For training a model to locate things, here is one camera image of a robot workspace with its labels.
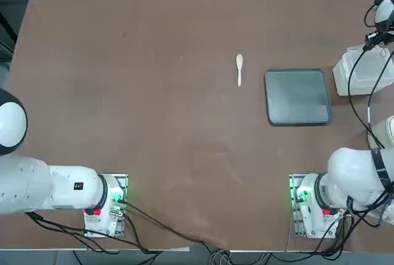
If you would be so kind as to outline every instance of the white robotic arm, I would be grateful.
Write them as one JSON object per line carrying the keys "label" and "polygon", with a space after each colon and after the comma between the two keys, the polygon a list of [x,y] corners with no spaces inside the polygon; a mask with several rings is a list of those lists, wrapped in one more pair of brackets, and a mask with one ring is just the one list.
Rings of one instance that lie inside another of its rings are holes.
{"label": "white robotic arm", "polygon": [[[296,197],[307,237],[322,238],[346,210],[366,210],[392,187],[394,148],[377,151],[340,148],[331,155],[327,173],[305,176]],[[389,197],[381,203],[368,215],[394,224],[394,203]],[[335,237],[336,230],[337,224],[326,237]]]}
{"label": "white robotic arm", "polygon": [[26,136],[21,102],[0,89],[0,214],[35,210],[84,210],[86,229],[110,236],[123,231],[127,175],[98,175],[81,166],[50,165],[11,154]]}

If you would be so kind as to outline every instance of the brown table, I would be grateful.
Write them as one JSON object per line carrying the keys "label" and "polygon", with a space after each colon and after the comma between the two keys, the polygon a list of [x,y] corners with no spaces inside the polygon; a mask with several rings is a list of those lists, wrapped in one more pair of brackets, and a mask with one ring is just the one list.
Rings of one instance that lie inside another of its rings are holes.
{"label": "brown table", "polygon": [[[339,147],[366,148],[332,67],[362,44],[373,0],[37,0],[29,2],[9,90],[26,106],[20,154],[127,172],[128,200],[185,234],[237,250],[285,250],[289,173],[325,172]],[[235,57],[244,57],[236,86]],[[264,72],[324,68],[333,120],[272,127]],[[373,119],[392,114],[390,87]],[[366,115],[365,99],[356,98]],[[45,215],[83,226],[81,212]],[[151,248],[189,243],[135,217]],[[76,248],[25,215],[0,218],[0,247]],[[359,227],[347,247],[392,251],[394,227]],[[104,241],[108,248],[126,245]],[[314,240],[291,237],[290,250]]]}

